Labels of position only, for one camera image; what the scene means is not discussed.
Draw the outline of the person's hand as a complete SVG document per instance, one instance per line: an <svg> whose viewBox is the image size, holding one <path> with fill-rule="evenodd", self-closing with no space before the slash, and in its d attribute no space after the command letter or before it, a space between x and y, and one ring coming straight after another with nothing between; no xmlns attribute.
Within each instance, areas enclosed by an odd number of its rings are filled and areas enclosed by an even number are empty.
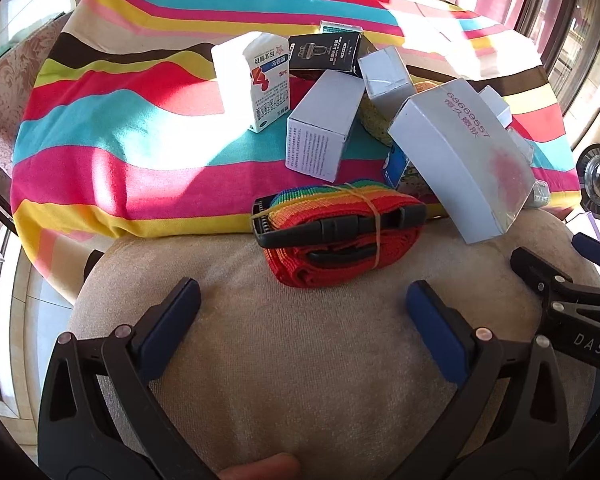
<svg viewBox="0 0 600 480"><path fill-rule="evenodd" d="M301 476L301 465L291 454L278 453L256 462L228 467L218 472L222 480L294 480Z"/></svg>

